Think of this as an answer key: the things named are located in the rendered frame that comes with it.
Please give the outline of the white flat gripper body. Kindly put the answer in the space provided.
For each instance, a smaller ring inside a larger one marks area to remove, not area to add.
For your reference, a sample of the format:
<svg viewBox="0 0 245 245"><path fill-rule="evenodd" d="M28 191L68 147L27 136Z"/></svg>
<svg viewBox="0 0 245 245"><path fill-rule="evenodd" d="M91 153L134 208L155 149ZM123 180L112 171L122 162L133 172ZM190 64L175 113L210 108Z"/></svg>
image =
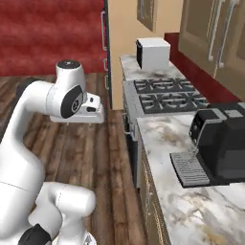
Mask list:
<svg viewBox="0 0 245 245"><path fill-rule="evenodd" d="M96 113L82 113L76 114L68 119L51 116L50 119L54 123L103 123L104 113L102 111Z"/></svg>

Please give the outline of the grey stove with black grates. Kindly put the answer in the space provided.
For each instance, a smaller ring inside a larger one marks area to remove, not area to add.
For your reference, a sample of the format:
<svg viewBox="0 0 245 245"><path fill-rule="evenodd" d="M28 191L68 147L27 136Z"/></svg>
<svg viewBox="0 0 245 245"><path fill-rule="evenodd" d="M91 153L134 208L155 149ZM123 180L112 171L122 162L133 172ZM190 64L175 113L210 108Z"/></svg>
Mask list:
<svg viewBox="0 0 245 245"><path fill-rule="evenodd" d="M186 78L145 78L122 82L123 113L131 134L126 135L134 186L140 187L137 119L164 114L194 113L208 105L207 99Z"/></svg>

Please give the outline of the beige base cupboards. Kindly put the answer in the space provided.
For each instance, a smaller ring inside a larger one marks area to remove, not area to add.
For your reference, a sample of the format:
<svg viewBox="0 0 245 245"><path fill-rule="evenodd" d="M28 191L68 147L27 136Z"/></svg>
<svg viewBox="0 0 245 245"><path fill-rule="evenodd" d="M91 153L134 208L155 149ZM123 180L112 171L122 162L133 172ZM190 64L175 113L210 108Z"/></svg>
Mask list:
<svg viewBox="0 0 245 245"><path fill-rule="evenodd" d="M154 167L150 158L150 150L146 146L143 131L138 129L138 133L138 160L141 162L140 199L148 245L171 245L160 204L160 194L156 190L156 181L153 177Z"/></svg>

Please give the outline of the black coffee machine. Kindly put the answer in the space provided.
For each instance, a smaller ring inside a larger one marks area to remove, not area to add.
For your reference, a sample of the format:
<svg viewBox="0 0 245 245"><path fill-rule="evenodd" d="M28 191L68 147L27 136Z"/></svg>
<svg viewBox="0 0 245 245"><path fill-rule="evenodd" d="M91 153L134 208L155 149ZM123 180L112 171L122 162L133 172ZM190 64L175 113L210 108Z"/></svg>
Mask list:
<svg viewBox="0 0 245 245"><path fill-rule="evenodd" d="M189 136L188 151L169 154L184 189L245 182L245 102L199 109Z"/></svg>

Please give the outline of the grey framed wall cupboard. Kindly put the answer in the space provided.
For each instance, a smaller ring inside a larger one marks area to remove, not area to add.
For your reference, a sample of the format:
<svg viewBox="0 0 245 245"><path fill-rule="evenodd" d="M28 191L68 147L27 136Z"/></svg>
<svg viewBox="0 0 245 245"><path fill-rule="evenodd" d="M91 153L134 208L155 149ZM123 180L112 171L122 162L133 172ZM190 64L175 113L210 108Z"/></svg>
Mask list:
<svg viewBox="0 0 245 245"><path fill-rule="evenodd" d="M137 19L150 31L155 29L156 0L137 0Z"/></svg>

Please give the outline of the beige wall cupboards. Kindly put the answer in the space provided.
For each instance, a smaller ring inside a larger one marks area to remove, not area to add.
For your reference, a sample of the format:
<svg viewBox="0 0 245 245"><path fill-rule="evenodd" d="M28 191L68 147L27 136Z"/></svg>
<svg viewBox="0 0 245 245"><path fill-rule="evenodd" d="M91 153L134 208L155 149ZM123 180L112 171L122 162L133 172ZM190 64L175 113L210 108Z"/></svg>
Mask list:
<svg viewBox="0 0 245 245"><path fill-rule="evenodd" d="M245 100L245 0L234 7L222 57L224 67L217 65L230 1L222 5L212 49L213 61L208 61L217 0L184 0L179 51L239 99Z"/></svg>

